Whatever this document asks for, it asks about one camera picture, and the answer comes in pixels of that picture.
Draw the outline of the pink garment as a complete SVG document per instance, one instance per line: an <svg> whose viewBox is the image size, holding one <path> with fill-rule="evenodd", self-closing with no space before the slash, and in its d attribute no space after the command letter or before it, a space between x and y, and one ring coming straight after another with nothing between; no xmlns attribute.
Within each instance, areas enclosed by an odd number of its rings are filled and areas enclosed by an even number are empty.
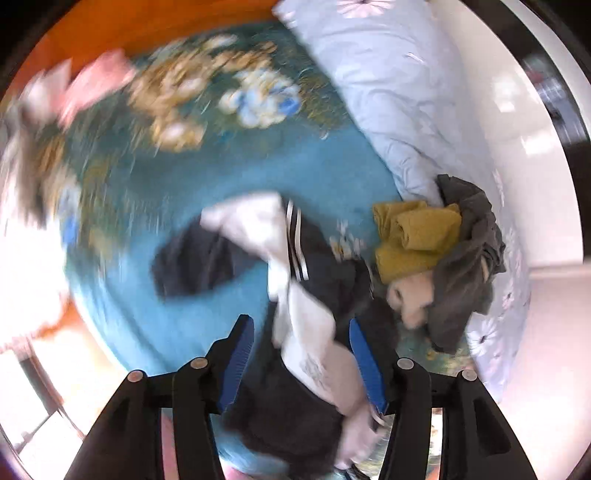
<svg viewBox="0 0 591 480"><path fill-rule="evenodd" d="M36 74L24 87L19 100L35 124L56 121L68 129L76 115L122 89L137 70L120 49L101 54L71 78L72 60Z"/></svg>

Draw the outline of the cream fleece garment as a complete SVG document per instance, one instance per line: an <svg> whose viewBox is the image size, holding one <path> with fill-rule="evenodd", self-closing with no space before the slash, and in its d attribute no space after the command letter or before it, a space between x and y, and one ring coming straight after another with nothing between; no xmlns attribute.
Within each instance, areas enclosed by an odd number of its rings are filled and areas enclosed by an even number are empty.
<svg viewBox="0 0 591 480"><path fill-rule="evenodd" d="M388 286L387 302L399 312L408 330L417 330L427 323L427 307L434 301L433 272L416 273Z"/></svg>

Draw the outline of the teal floral bed blanket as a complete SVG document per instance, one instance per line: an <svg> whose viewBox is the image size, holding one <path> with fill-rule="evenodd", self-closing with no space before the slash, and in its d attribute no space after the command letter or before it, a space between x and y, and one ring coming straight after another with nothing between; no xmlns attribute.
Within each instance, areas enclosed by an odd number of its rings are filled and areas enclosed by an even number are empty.
<svg viewBox="0 0 591 480"><path fill-rule="evenodd" d="M373 206L409 201L290 32L247 26L131 63L137 73L125 87L68 129L43 128L38 155L44 213L59 224L74 300L122 365L169 375L240 314L253 319L256 347L269 306L265 262L211 291L167 299L151 273L157 252L204 208L254 192L293 201L335 258L362 258L387 302ZM238 468L287 475L222 418L213 426Z"/></svg>

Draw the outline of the white wardrobe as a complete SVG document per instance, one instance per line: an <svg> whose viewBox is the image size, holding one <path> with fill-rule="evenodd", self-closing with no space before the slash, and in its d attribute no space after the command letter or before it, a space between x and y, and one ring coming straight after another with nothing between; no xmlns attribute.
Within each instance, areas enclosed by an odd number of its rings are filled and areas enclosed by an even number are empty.
<svg viewBox="0 0 591 480"><path fill-rule="evenodd" d="M462 1L436 1L534 270L581 265L583 228L567 156L534 84L501 38Z"/></svg>

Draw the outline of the dark grey garment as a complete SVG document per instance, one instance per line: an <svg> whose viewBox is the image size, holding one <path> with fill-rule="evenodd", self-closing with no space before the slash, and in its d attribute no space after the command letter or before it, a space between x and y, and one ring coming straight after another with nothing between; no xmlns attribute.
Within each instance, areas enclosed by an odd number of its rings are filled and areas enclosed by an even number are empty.
<svg viewBox="0 0 591 480"><path fill-rule="evenodd" d="M505 243L482 189L443 174L437 177L437 185L444 203L459 207L462 221L458 243L434 269L427 330L435 350L453 354L472 314L489 312L494 277L506 271Z"/></svg>

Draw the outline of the orange wooden bed frame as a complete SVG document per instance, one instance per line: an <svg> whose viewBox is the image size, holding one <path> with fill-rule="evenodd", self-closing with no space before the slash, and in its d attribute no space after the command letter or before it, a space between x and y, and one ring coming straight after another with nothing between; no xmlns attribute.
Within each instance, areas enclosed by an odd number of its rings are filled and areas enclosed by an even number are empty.
<svg viewBox="0 0 591 480"><path fill-rule="evenodd" d="M23 88L63 60L79 71L99 54L136 55L166 41L273 18L273 1L59 1L1 61L1 92Z"/></svg>

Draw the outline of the mustard yellow knit sweater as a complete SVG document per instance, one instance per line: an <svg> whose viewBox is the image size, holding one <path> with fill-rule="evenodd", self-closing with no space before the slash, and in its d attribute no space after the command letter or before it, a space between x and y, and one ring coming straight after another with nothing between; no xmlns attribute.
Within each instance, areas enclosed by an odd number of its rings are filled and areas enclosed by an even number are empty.
<svg viewBox="0 0 591 480"><path fill-rule="evenodd" d="M425 201L373 206L380 245L376 265L383 283L432 270L458 244L462 215L457 204L432 207Z"/></svg>

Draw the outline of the navy white Kappa kids jacket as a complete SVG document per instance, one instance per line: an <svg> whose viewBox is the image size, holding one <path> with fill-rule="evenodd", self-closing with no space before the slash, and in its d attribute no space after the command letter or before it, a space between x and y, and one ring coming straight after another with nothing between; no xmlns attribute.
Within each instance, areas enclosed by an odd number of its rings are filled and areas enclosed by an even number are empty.
<svg viewBox="0 0 591 480"><path fill-rule="evenodd" d="M394 351L397 325L360 257L335 258L320 228L290 199L254 192L204 208L156 254L163 299L211 291L267 266L266 319L225 430L250 451L317 479L369 457L385 424L370 403L349 344L358 320Z"/></svg>

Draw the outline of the light blue daisy quilt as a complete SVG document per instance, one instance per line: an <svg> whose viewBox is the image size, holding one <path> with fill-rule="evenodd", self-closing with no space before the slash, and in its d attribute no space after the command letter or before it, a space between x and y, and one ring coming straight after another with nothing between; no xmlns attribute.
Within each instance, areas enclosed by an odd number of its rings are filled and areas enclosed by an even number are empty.
<svg viewBox="0 0 591 480"><path fill-rule="evenodd" d="M506 271L494 277L489 312L472 314L460 343L468 344L492 396L502 398L530 286L514 214L454 43L425 1L280 1L273 12L339 89L401 198L447 206L437 185L441 174L486 193L505 243Z"/></svg>

